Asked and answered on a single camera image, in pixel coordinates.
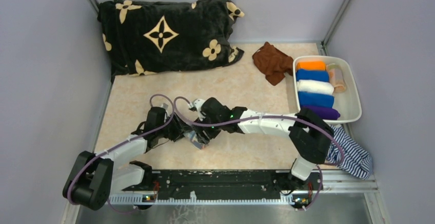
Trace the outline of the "brown towel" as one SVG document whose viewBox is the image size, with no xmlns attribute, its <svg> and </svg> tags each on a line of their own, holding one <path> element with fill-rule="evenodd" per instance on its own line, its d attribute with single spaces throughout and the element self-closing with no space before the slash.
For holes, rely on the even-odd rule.
<svg viewBox="0 0 435 224">
<path fill-rule="evenodd" d="M 265 42 L 252 56 L 253 64 L 273 86 L 279 84 L 285 74 L 293 76 L 293 58 Z"/>
</svg>

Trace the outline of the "orange polka dot towel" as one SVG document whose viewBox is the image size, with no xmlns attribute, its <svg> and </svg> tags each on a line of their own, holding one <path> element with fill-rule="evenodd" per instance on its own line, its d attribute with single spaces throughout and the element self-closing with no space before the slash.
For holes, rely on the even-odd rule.
<svg viewBox="0 0 435 224">
<path fill-rule="evenodd" d="M 342 93 L 346 91 L 346 84 L 344 81 L 343 71 L 338 64 L 328 64 L 326 71 L 329 74 L 329 82 L 334 87 L 335 93 Z"/>
</svg>

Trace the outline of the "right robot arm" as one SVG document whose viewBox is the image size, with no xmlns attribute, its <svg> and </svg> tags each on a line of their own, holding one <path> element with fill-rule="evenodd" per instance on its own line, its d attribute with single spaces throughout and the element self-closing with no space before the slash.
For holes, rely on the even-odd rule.
<svg viewBox="0 0 435 224">
<path fill-rule="evenodd" d="M 292 192 L 303 189 L 315 166 L 325 163 L 334 131 L 307 108 L 298 113 L 275 115 L 222 105 L 216 98 L 196 99 L 189 109 L 198 113 L 194 128 L 200 142 L 208 143 L 221 131 L 238 134 L 265 134 L 289 139 L 298 152 L 287 180 L 277 186 Z"/>
</svg>

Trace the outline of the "orange blue patterned towel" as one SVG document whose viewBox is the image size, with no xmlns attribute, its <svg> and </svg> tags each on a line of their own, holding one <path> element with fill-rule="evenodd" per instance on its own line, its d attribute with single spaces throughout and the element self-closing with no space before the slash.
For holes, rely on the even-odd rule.
<svg viewBox="0 0 435 224">
<path fill-rule="evenodd" d="M 195 148 L 202 150 L 210 143 L 209 138 L 203 133 L 197 133 L 195 131 L 185 132 L 184 137 L 188 139 Z"/>
</svg>

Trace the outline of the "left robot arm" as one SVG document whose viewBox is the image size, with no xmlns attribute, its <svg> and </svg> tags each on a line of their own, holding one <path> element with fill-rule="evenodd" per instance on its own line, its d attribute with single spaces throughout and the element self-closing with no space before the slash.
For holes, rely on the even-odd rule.
<svg viewBox="0 0 435 224">
<path fill-rule="evenodd" d="M 98 210 L 112 194 L 134 187 L 155 190 L 152 166 L 134 158 L 156 148 L 161 138 L 178 141 L 191 130 L 176 114 L 152 107 L 146 120 L 119 145 L 97 153 L 83 151 L 77 156 L 63 197 L 74 205 Z"/>
</svg>

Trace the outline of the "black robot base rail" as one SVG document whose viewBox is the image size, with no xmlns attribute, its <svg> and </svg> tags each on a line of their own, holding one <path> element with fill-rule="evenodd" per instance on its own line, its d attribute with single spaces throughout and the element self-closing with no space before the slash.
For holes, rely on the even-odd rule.
<svg viewBox="0 0 435 224">
<path fill-rule="evenodd" d="M 309 205 L 323 189 L 322 175 L 292 179 L 288 170 L 153 170 L 124 188 L 143 194 L 141 205 Z"/>
</svg>

